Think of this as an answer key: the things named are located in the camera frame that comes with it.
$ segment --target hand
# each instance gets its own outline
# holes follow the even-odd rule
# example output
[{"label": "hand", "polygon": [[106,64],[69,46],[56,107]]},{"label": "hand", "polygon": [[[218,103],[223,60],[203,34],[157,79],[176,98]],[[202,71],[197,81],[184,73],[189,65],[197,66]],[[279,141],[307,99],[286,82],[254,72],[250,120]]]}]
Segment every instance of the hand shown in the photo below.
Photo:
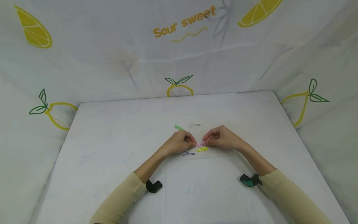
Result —
[{"label": "hand", "polygon": [[197,145],[195,138],[189,132],[179,130],[175,132],[163,145],[160,151],[166,154],[181,153]]},{"label": "hand", "polygon": [[211,129],[203,137],[206,146],[219,146],[222,148],[233,148],[237,151],[242,151],[244,148],[250,146],[239,136],[235,135],[227,127],[221,125],[217,128]]}]

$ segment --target black clamp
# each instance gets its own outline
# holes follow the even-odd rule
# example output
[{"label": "black clamp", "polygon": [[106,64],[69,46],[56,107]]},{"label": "black clamp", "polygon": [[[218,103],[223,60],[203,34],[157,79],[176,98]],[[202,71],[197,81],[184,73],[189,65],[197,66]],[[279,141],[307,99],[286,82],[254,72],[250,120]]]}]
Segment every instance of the black clamp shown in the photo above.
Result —
[{"label": "black clamp", "polygon": [[157,180],[154,184],[152,184],[152,182],[150,180],[148,180],[145,183],[145,186],[147,187],[147,190],[150,193],[157,193],[159,191],[159,189],[161,189],[163,187],[163,185],[161,184],[161,182],[159,180]]}]

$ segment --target yellow hair clip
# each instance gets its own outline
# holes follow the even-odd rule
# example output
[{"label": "yellow hair clip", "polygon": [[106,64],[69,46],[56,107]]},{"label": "yellow hair clip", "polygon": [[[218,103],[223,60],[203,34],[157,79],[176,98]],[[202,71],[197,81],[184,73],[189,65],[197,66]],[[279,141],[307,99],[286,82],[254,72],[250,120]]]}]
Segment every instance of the yellow hair clip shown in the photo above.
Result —
[{"label": "yellow hair clip", "polygon": [[200,149],[197,150],[197,152],[203,152],[203,151],[206,151],[206,150],[208,150],[208,147],[200,148]]}]

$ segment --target fabric backdrop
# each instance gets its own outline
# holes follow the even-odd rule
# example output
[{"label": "fabric backdrop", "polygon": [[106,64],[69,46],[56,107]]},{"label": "fabric backdrop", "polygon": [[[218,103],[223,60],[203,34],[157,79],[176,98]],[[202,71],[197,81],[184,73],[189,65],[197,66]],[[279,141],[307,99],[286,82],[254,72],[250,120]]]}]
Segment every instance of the fabric backdrop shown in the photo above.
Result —
[{"label": "fabric backdrop", "polygon": [[357,5],[0,2],[0,220],[29,222],[81,102],[273,90],[356,221]]}]

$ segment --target table surface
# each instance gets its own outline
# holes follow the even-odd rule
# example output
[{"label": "table surface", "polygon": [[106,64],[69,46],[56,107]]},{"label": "table surface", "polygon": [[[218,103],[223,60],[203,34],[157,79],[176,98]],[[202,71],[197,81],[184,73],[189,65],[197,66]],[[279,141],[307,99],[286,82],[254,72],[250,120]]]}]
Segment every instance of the table surface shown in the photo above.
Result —
[{"label": "table surface", "polygon": [[[191,123],[201,126],[191,127]],[[349,223],[274,93],[270,91],[82,103],[32,223],[88,223],[103,200],[148,159],[177,124],[198,142],[225,125],[295,182],[332,223]],[[288,223],[233,150],[209,148],[166,159],[124,223]]]}]

